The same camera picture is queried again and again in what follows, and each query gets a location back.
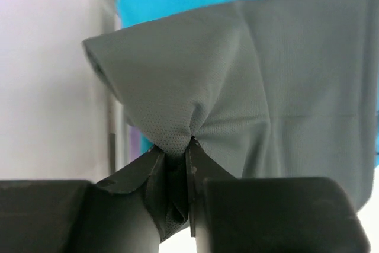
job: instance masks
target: gray cloth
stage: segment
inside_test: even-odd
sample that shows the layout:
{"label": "gray cloth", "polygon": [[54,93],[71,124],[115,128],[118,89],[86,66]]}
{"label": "gray cloth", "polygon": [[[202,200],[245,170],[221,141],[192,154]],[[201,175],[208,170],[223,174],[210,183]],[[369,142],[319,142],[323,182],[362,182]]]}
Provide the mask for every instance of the gray cloth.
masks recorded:
{"label": "gray cloth", "polygon": [[327,176],[360,208],[375,159],[378,0],[236,0],[84,41],[130,122],[236,177]]}

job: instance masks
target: white surface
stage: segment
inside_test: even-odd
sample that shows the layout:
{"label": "white surface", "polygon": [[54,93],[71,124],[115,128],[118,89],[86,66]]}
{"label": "white surface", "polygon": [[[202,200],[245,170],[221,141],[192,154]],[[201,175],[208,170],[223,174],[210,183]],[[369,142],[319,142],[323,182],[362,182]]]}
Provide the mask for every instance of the white surface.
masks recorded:
{"label": "white surface", "polygon": [[[376,170],[374,191],[370,201],[360,211],[359,218],[371,242],[371,253],[379,253],[379,170]],[[160,245],[159,253],[196,253],[196,241],[190,230],[177,233]]]}
{"label": "white surface", "polygon": [[102,0],[0,3],[0,179],[107,176],[106,91],[81,47]]}

